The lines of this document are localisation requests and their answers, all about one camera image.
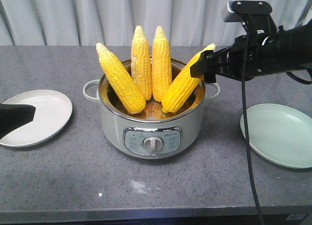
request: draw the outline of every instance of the light green plate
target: light green plate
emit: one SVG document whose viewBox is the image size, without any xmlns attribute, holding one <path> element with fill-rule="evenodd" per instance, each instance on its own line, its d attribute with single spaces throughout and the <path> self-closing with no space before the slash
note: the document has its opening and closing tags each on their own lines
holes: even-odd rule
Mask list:
<svg viewBox="0 0 312 225">
<path fill-rule="evenodd" d="M 312 167 L 312 119 L 279 104 L 247 110 L 251 148 L 272 163 L 289 168 Z M 245 138 L 243 116 L 240 128 Z"/>
</svg>

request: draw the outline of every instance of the countertop edge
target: countertop edge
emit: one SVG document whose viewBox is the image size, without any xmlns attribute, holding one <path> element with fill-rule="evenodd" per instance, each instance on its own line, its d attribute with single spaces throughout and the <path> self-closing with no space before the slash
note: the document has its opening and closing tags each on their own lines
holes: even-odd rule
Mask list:
<svg viewBox="0 0 312 225">
<path fill-rule="evenodd" d="M 312 205 L 262 206 L 265 215 L 309 214 Z M 128 209 L 95 209 L 76 211 L 4 211 L 0 212 L 0 224 L 66 223 L 131 219 L 157 219 L 174 217 L 213 217 L 229 215 L 256 215 L 252 206 L 225 207 L 151 207 Z"/>
</svg>

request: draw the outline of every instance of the control panel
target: control panel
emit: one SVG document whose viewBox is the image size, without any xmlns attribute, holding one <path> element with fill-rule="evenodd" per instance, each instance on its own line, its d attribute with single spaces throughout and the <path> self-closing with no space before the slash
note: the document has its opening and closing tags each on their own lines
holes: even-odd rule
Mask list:
<svg viewBox="0 0 312 225">
<path fill-rule="evenodd" d="M 175 151 L 182 141 L 182 128 L 137 128 L 123 130 L 123 144 L 131 152 L 141 155 L 159 155 Z"/>
</svg>

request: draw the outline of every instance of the plate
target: plate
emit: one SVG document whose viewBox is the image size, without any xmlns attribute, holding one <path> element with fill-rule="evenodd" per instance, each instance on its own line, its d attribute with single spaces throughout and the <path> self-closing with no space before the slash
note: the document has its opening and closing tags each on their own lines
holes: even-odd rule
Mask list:
<svg viewBox="0 0 312 225">
<path fill-rule="evenodd" d="M 268 161 L 289 168 L 312 167 L 312 119 L 279 104 L 247 110 L 251 148 Z M 243 116 L 240 128 L 245 138 Z"/>
<path fill-rule="evenodd" d="M 69 98 L 53 90 L 25 92 L 8 99 L 4 104 L 30 104 L 36 107 L 32 122 L 0 140 L 0 144 L 8 147 L 28 147 L 44 142 L 65 127 L 73 111 Z"/>
</svg>

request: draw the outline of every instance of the pot handle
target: pot handle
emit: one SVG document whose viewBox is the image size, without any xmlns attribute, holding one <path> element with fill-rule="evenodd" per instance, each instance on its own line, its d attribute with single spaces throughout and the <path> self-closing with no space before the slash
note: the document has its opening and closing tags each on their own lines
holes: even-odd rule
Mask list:
<svg viewBox="0 0 312 225">
<path fill-rule="evenodd" d="M 98 83 L 99 83 L 99 80 L 91 80 L 91 81 L 87 82 L 83 86 L 83 89 L 82 89 L 82 93 L 83 93 L 83 96 L 85 97 L 85 99 L 87 99 L 88 101 L 91 101 L 95 104 L 98 104 L 99 98 L 89 96 L 86 91 L 89 87 L 91 87 L 93 85 L 98 85 Z"/>
<path fill-rule="evenodd" d="M 215 89 L 216 89 L 216 93 L 211 97 L 208 96 L 208 89 L 207 89 L 208 85 L 211 85 L 211 86 L 215 87 Z M 206 103 L 206 105 L 208 105 L 211 101 L 213 101 L 214 99 L 216 99 L 220 95 L 221 89 L 220 89 L 219 84 L 216 82 L 206 83 L 205 87 L 206 87 L 206 89 L 205 89 L 206 90 L 205 91 L 205 103 Z"/>
</svg>

